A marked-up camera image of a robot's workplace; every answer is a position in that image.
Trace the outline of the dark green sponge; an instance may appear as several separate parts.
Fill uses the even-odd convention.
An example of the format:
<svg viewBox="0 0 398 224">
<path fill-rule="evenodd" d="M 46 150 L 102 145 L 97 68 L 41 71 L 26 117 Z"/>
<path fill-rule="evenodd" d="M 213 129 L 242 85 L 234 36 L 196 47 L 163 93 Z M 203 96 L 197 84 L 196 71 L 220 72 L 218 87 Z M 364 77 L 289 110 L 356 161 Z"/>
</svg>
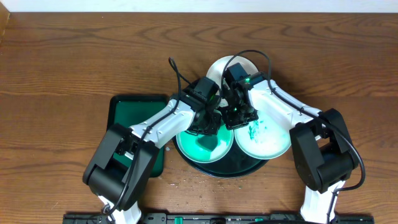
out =
<svg viewBox="0 0 398 224">
<path fill-rule="evenodd" d="M 217 135 L 204 135 L 198 137 L 196 143 L 204 150 L 212 152 L 218 146 L 218 137 Z"/>
</svg>

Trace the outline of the white plate back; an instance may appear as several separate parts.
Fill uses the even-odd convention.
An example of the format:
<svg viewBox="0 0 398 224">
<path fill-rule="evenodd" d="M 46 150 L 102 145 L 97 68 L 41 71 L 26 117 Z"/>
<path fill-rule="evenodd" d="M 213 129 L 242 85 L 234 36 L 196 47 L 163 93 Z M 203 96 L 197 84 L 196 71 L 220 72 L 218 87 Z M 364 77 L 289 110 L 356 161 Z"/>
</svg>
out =
<svg viewBox="0 0 398 224">
<path fill-rule="evenodd" d="M 233 57 L 232 55 L 229 55 L 229 56 L 225 56 L 225 57 L 218 59 L 216 62 L 214 62 L 211 65 L 206 76 L 209 79 L 213 80 L 217 85 L 220 86 L 221 85 L 221 76 L 222 76 L 224 67 L 232 57 Z M 242 65 L 243 69 L 245 69 L 246 73 L 248 73 L 249 75 L 255 74 L 259 71 L 257 69 L 257 67 L 250 60 L 248 60 L 244 57 L 241 57 L 241 56 L 235 57 L 228 64 L 228 66 L 230 67 L 236 63 L 240 63 Z"/>
</svg>

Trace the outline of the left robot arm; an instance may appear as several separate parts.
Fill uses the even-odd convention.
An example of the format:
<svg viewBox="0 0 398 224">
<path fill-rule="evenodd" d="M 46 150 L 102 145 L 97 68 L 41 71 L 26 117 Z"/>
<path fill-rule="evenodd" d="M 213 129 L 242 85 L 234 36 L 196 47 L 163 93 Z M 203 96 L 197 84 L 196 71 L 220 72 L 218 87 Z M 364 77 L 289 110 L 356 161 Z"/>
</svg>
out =
<svg viewBox="0 0 398 224">
<path fill-rule="evenodd" d="M 195 128 L 213 134 L 220 126 L 215 113 L 219 96 L 200 93 L 174 95 L 149 119 L 124 127 L 112 125 L 103 136 L 83 173 L 83 182 L 104 203 L 108 223 L 137 223 L 141 210 L 137 201 L 144 193 L 160 148 L 183 131 Z"/>
</svg>

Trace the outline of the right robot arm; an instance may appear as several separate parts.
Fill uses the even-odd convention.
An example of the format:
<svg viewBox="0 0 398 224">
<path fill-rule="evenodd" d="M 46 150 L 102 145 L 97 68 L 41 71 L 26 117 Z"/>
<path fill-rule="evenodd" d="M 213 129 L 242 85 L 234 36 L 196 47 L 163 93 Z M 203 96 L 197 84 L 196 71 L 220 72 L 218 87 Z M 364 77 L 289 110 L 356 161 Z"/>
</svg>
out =
<svg viewBox="0 0 398 224">
<path fill-rule="evenodd" d="M 289 131 L 295 167 L 306 185 L 300 214 L 307 222 L 330 223 L 339 192 L 346 191 L 345 181 L 364 163 L 353 146 L 340 112 L 322 112 L 280 89 L 263 72 L 221 78 L 228 106 L 224 118 L 228 126 L 240 129 L 248 115 L 264 112 Z"/>
</svg>

